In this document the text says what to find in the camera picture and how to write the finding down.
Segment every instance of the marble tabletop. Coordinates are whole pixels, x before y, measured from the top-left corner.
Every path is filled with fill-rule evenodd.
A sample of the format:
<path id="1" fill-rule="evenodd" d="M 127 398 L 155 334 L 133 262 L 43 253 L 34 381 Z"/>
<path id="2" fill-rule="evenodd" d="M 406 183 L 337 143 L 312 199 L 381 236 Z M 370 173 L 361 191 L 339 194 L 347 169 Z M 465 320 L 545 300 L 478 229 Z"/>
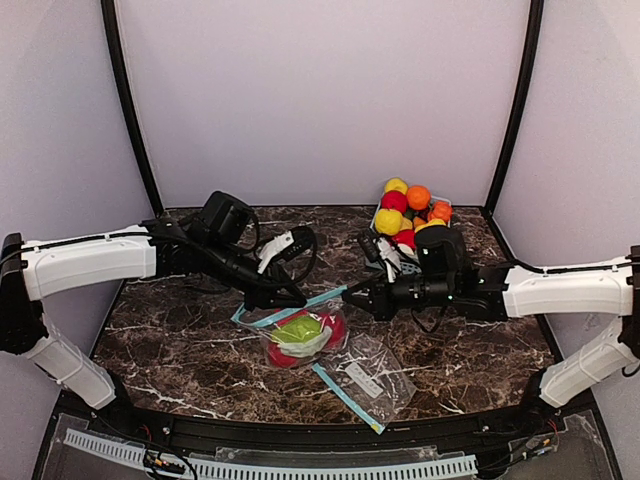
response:
<path id="1" fill-rule="evenodd" d="M 170 212 L 179 218 L 189 210 Z M 258 207 L 265 235 L 311 226 L 320 249 L 301 289 L 309 297 L 370 275 L 355 237 L 373 207 Z M 490 265 L 504 256 L 477 208 L 457 208 L 452 220 L 470 257 Z M 309 366 L 267 365 L 255 333 L 230 321 L 240 293 L 214 292 L 206 277 L 130 281 L 124 287 L 94 359 L 124 381 L 136 406 L 181 415 L 289 424 L 361 423 Z M 395 354 L 417 387 L 396 420 L 418 420 L 514 405 L 534 371 L 553 357 L 533 317 L 504 323 L 470 321 L 448 312 L 433 334 L 409 312 L 391 323 L 345 308 L 350 334 L 367 333 Z M 419 318 L 434 322 L 438 309 Z"/>

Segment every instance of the clear plastic bag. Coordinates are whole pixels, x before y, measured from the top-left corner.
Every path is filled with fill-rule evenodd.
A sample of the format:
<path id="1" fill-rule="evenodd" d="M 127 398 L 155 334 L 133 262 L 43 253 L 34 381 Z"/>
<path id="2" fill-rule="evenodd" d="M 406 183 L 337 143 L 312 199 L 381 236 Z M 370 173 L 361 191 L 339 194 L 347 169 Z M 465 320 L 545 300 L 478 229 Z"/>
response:
<path id="1" fill-rule="evenodd" d="M 313 370 L 379 434 L 416 392 L 391 350 L 366 334 L 351 339 L 344 351 L 320 358 Z"/>
<path id="2" fill-rule="evenodd" d="M 348 330 L 341 309 L 343 290 L 314 297 L 303 308 L 247 312 L 240 307 L 232 320 L 260 335 L 269 365 L 298 367 L 345 346 Z"/>

